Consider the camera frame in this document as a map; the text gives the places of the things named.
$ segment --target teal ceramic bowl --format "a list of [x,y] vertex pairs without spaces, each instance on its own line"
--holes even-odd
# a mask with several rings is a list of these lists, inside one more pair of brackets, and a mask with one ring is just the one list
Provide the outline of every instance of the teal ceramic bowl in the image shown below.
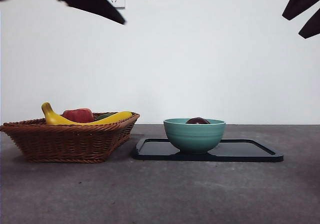
[[182,153],[203,154],[221,140],[226,122],[207,119],[210,124],[186,124],[188,118],[172,118],[163,121],[168,140]]

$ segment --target red apple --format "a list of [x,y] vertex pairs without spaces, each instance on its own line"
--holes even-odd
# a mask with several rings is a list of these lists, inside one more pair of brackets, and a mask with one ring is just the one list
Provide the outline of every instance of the red apple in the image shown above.
[[210,124],[210,122],[207,119],[204,118],[191,118],[187,122],[187,124]]
[[78,123],[89,123],[94,121],[94,115],[88,108],[66,110],[63,112],[62,116]]

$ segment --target woven basket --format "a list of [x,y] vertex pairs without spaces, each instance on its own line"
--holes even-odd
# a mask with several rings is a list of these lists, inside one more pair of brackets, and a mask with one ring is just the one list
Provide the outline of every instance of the woven basket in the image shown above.
[[[94,118],[105,113],[93,113]],[[47,125],[45,118],[4,123],[29,162],[101,163],[130,136],[139,114],[103,125]]]

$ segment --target yellow banana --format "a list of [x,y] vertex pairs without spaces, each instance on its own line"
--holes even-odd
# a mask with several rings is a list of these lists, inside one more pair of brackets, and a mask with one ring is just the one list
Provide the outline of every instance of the yellow banana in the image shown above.
[[112,114],[111,116],[100,119],[98,121],[94,121],[94,122],[90,122],[90,123],[77,123],[77,122],[73,122],[73,121],[55,113],[52,110],[51,105],[48,102],[43,103],[41,106],[41,109],[42,109],[44,116],[45,116],[45,122],[49,125],[58,125],[58,124],[99,125],[99,124],[114,123],[114,122],[119,121],[121,119],[125,119],[125,118],[132,116],[131,112],[123,111],[123,112],[118,112],[118,113]]

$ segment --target concrete surface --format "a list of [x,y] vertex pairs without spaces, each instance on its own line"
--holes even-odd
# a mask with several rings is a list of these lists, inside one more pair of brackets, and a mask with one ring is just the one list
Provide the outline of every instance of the concrete surface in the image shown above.
[[27,163],[1,135],[2,224],[319,224],[320,126],[227,125],[284,153],[279,163],[140,161],[163,125],[135,125],[100,164]]

